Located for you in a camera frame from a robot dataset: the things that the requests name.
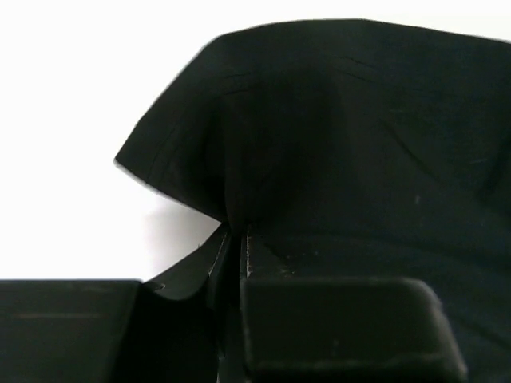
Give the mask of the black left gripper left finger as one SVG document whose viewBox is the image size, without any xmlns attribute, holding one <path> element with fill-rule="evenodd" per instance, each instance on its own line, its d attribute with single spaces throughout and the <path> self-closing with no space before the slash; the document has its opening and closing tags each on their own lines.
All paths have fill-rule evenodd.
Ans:
<svg viewBox="0 0 511 383">
<path fill-rule="evenodd" d="M 222 226 L 148 282 L 2 282 L 2 381 L 214 382 L 207 281 L 228 248 Z"/>
</svg>

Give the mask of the black trousers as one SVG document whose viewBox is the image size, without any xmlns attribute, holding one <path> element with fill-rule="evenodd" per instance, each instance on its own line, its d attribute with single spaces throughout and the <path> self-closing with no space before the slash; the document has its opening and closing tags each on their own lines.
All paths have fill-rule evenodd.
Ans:
<svg viewBox="0 0 511 383">
<path fill-rule="evenodd" d="M 471 381 L 509 381 L 509 43 L 357 19 L 225 34 L 115 161 L 283 275 L 425 281 Z"/>
</svg>

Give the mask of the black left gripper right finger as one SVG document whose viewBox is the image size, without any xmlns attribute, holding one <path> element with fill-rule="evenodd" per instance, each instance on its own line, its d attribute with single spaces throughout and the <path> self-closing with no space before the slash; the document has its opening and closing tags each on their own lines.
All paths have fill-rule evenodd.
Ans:
<svg viewBox="0 0 511 383">
<path fill-rule="evenodd" d="M 465 382 L 442 304 L 403 277 L 299 275 L 263 241 L 240 257 L 249 382 Z"/>
</svg>

